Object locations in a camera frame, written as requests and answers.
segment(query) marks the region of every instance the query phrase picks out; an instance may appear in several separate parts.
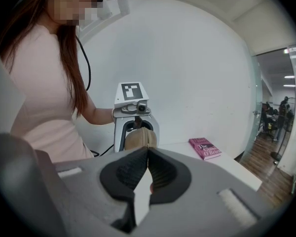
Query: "white table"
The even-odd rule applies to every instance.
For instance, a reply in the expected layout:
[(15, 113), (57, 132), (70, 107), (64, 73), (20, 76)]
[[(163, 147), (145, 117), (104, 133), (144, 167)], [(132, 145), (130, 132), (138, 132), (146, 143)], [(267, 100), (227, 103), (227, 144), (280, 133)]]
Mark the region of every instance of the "white table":
[[(189, 142), (169, 144), (169, 145), (159, 145), (159, 148), (170, 150), (179, 154), (183, 154), (185, 156), (193, 157), (197, 160), (202, 160), (198, 156), (196, 151), (193, 149), (193, 147), (189, 144)], [(262, 181), (258, 177), (256, 177), (244, 166), (236, 162), (233, 158), (231, 158), (229, 155), (227, 155), (224, 152), (221, 153), (221, 156), (206, 160), (206, 162), (210, 162), (212, 164), (215, 164), (223, 168), (228, 173), (238, 178), (240, 181), (244, 182), (246, 185), (248, 185), (255, 191), (257, 191), (262, 184)]]
[[(179, 154), (183, 154), (185, 156), (193, 157), (195, 160), (202, 160), (198, 154), (195, 152), (193, 147), (188, 143), (177, 143), (177, 144), (169, 144), (169, 145), (159, 145), (159, 148), (170, 150)], [(244, 166), (236, 162), (233, 158), (231, 158), (226, 153), (222, 153), (221, 156), (212, 158), (207, 160), (212, 164), (215, 164), (228, 173), (238, 178), (240, 181), (247, 184), (253, 190), (257, 191), (262, 184), (262, 181), (248, 171)], [(135, 192), (135, 216), (136, 222), (139, 224), (145, 215), (149, 212), (149, 199), (150, 199), (150, 185), (152, 183), (152, 177), (147, 169), (144, 176), (140, 180), (137, 185)]]

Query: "long brown hair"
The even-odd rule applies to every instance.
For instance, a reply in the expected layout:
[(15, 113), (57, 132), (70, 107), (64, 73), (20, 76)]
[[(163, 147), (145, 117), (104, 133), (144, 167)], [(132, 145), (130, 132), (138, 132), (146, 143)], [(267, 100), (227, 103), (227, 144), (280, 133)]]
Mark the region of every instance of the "long brown hair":
[[(0, 56), (9, 61), (7, 64), (11, 64), (8, 68), (10, 72), (18, 45), (33, 29), (46, 3), (47, 0), (23, 0), (7, 17), (0, 32)], [(79, 70), (75, 35), (75, 25), (63, 25), (57, 30), (60, 58), (68, 78), (72, 108), (73, 111), (77, 109), (79, 116), (87, 106), (88, 95)]]

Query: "wooden floor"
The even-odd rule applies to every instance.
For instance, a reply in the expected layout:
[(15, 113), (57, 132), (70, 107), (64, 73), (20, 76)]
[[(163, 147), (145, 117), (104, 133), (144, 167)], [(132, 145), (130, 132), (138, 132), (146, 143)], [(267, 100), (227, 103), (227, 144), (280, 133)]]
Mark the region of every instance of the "wooden floor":
[(262, 181), (258, 193), (273, 207), (282, 205), (292, 197), (293, 178), (278, 169), (273, 163), (274, 159), (270, 156), (272, 151), (278, 151), (279, 146), (279, 142), (272, 142), (270, 137), (261, 134), (257, 137), (251, 152), (240, 160), (240, 164)]

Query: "pink book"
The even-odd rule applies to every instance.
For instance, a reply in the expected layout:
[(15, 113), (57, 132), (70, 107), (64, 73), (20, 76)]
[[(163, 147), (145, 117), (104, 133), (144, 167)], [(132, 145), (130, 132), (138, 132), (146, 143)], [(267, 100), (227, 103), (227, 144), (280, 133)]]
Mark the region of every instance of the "pink book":
[(221, 151), (205, 138), (189, 139), (189, 143), (203, 160), (221, 155)]

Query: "woman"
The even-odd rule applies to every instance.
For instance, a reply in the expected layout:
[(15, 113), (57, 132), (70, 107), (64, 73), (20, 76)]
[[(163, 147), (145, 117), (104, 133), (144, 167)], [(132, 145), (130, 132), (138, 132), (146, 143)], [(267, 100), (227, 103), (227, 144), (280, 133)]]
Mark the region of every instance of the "woman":
[(11, 134), (47, 152), (53, 162), (93, 157), (72, 114), (91, 124), (113, 122), (99, 109), (79, 71), (76, 25), (91, 0), (22, 0), (0, 33), (0, 56), (12, 81), (26, 95)]

